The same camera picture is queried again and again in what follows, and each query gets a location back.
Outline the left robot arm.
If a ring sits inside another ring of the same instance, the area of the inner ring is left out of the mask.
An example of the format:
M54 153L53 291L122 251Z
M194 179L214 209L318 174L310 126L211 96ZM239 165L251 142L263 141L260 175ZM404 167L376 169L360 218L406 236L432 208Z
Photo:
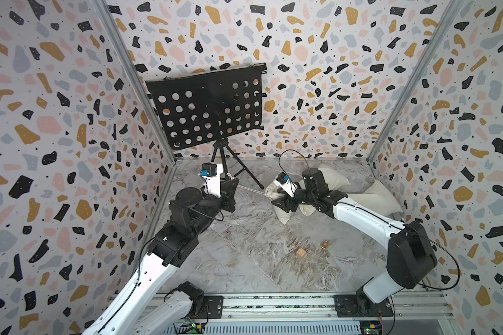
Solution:
M126 286L85 334L160 334L189 315L199 315L204 292L191 283L179 285L149 314L145 308L198 246L199 236L224 212L236 209L237 178L221 181L212 190L213 178L202 188L183 188L169 202L170 219L141 251L142 261Z

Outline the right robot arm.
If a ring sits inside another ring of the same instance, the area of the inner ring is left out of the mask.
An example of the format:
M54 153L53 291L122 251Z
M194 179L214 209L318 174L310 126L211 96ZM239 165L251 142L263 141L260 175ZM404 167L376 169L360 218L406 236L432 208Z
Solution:
M380 243L387 250L386 269L360 287L355 294L357 307L367 313L404 289L415 288L437 265L425 228L417 222L404 224L373 212L346 193L329 189L322 171L309 168L303 173L304 188L280 173L273 184L282 197L273 206L286 213L299 205L311 205L332 219L348 223Z

